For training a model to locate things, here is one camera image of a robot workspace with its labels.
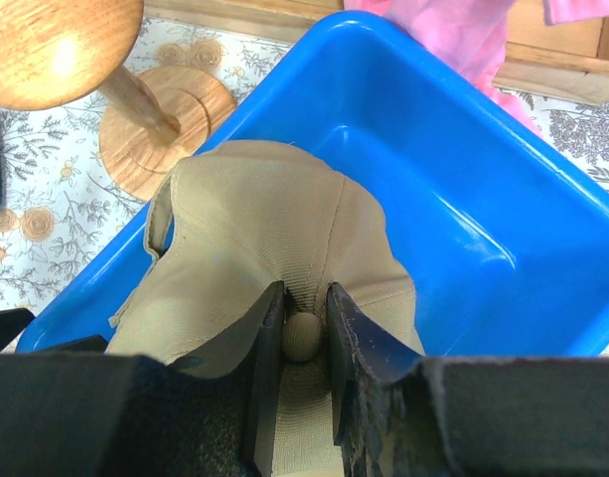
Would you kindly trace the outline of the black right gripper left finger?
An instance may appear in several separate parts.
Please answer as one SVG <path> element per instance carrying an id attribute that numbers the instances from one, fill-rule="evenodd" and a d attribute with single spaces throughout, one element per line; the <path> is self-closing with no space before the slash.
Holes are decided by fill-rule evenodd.
<path id="1" fill-rule="evenodd" d="M 267 476 L 285 286 L 169 365 L 92 335 L 13 355 L 33 320 L 0 312 L 0 476 Z"/>

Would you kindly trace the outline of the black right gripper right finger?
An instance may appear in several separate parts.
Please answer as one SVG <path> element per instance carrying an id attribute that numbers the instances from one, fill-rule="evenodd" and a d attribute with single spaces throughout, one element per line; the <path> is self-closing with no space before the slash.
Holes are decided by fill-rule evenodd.
<path id="1" fill-rule="evenodd" d="M 326 298 L 348 476 L 609 476 L 609 358 L 423 357 Z"/>

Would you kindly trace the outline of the beige baseball cap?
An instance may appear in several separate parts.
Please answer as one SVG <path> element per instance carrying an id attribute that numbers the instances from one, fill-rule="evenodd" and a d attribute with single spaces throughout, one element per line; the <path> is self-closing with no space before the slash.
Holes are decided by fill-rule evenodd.
<path id="1" fill-rule="evenodd" d="M 154 194 L 144 245 L 152 265 L 111 324 L 108 352 L 169 364 L 284 283 L 296 312 L 281 338 L 273 469 L 334 476 L 326 293 L 358 307 L 414 351 L 416 292 L 393 257 L 380 203 L 324 161 L 278 142 L 229 141 L 181 160 Z"/>

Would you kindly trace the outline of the blue plastic bin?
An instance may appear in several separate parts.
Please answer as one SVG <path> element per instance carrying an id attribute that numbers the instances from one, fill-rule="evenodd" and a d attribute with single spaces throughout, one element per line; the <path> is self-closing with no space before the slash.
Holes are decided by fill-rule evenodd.
<path id="1" fill-rule="evenodd" d="M 314 25 L 206 148 L 234 139 L 378 199 L 429 354 L 609 354 L 609 193 L 387 20 Z"/>

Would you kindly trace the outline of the wooden hat stand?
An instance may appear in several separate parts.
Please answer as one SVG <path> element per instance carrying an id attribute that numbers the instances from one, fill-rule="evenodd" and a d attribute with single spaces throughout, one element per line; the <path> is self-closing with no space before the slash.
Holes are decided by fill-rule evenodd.
<path id="1" fill-rule="evenodd" d="M 44 110 L 97 91 L 104 168 L 146 201 L 179 159 L 196 152 L 236 103 L 212 75 L 187 66 L 133 74 L 125 61 L 141 1 L 0 1 L 0 107 Z"/>

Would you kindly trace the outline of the pink t-shirt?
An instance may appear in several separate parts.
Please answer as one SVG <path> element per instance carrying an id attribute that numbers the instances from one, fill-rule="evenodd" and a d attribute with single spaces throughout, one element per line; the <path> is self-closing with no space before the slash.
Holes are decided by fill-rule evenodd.
<path id="1" fill-rule="evenodd" d="M 514 0 L 345 0 L 346 10 L 382 16 L 534 133 L 520 102 L 493 87 L 505 61 Z"/>

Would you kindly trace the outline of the wooden clothes rack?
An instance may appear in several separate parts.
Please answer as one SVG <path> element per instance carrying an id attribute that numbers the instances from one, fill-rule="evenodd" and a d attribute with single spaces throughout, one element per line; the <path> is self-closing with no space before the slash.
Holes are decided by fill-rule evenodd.
<path id="1" fill-rule="evenodd" d="M 145 3 L 148 16 L 290 43 L 342 9 L 341 1 Z M 508 27 L 495 85 L 588 104 L 609 100 L 609 18 L 548 27 L 539 1 L 518 1 Z"/>

